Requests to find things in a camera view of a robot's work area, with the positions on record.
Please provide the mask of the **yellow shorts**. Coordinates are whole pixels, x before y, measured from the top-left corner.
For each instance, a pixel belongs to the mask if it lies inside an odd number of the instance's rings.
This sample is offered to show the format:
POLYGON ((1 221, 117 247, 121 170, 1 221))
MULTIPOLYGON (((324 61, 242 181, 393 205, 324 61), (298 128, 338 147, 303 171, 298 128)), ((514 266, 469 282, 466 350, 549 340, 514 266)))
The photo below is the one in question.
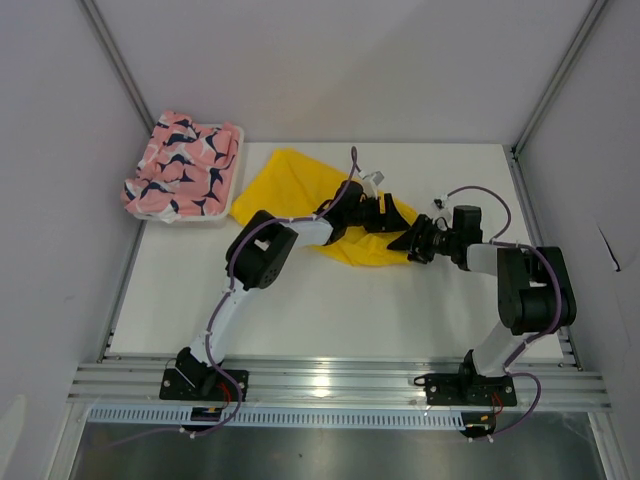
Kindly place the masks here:
MULTIPOLYGON (((259 210, 282 218, 308 216, 332 199, 347 177, 295 149, 277 149, 233 202, 230 215, 242 226, 259 210)), ((387 248, 398 237, 397 233, 368 233, 362 227, 350 227, 334 244, 314 250, 353 267, 405 265, 409 262, 406 254, 387 248)))

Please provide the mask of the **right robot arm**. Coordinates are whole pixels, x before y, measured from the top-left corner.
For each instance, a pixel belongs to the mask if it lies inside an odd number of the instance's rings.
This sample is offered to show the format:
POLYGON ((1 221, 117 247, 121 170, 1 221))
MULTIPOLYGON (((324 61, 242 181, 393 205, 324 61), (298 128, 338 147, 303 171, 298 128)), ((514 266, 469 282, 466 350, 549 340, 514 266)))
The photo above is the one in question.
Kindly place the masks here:
POLYGON ((497 283, 498 321, 487 338, 466 353, 456 372, 415 378, 433 406, 487 406, 494 399, 515 405, 512 365, 577 315, 559 248, 486 243, 481 220, 480 208, 469 205, 455 207, 450 224, 421 214, 388 246, 422 264, 445 256, 461 270, 491 275, 497 283))

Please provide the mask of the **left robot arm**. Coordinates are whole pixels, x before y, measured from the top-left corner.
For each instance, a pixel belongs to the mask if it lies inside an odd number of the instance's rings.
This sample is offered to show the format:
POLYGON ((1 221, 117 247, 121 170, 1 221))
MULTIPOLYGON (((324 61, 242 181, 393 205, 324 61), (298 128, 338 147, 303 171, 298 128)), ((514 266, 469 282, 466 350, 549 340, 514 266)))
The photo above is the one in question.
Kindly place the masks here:
POLYGON ((405 232, 410 224, 391 194, 368 196, 361 184, 351 180, 342 182, 335 196, 308 216, 284 218, 257 211, 227 250, 226 283, 206 326, 164 371, 160 398, 222 399, 223 392, 239 382, 223 371, 222 363, 241 305, 274 283, 292 250, 332 245, 350 227, 386 234, 405 232))

